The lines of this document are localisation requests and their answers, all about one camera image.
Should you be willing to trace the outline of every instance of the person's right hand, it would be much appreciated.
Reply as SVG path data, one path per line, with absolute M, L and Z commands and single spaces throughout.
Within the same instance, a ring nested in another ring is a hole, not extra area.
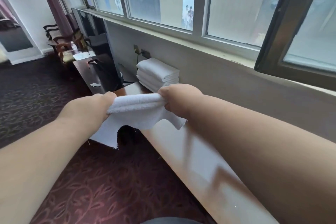
M 186 119 L 191 108 L 204 96 L 198 88 L 180 83 L 162 87 L 158 93 L 168 101 L 165 105 L 168 111 Z

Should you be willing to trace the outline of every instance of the hand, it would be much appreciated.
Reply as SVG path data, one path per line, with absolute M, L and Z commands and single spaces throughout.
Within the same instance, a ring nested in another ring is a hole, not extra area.
M 104 95 L 94 94 L 90 97 L 77 98 L 65 105 L 56 120 L 66 123 L 74 122 L 92 136 L 107 119 L 107 109 L 117 96 L 112 92 Z
M 165 105 L 168 111 L 186 119 L 190 109 L 204 96 L 198 88 L 180 83 L 162 87 L 158 93 L 168 101 Z

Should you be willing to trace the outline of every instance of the forearm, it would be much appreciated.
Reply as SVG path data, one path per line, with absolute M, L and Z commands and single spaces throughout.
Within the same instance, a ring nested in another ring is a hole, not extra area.
M 221 99 L 203 96 L 195 103 L 188 123 L 275 218 L 334 220 L 336 144 Z
M 2 222 L 29 223 L 62 170 L 89 136 L 79 124 L 58 119 L 2 148 Z

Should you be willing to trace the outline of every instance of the person's left hand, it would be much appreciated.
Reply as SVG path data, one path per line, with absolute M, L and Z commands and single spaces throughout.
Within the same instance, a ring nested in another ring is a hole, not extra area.
M 107 109 L 116 97 L 114 93 L 107 92 L 104 95 L 94 94 L 90 97 L 74 99 L 65 105 L 56 120 L 74 123 L 92 136 L 107 119 Z

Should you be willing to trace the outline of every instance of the electrical outlet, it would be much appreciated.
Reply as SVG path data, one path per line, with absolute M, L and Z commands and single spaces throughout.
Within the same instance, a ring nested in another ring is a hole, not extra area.
M 134 47 L 134 52 L 139 55 L 140 54 L 139 47 L 136 44 L 133 44 L 133 47 Z
M 144 58 L 146 58 L 146 59 L 150 59 L 151 58 L 151 54 L 148 51 L 146 51 L 144 49 L 141 49 L 141 53 L 142 53 L 142 56 Z

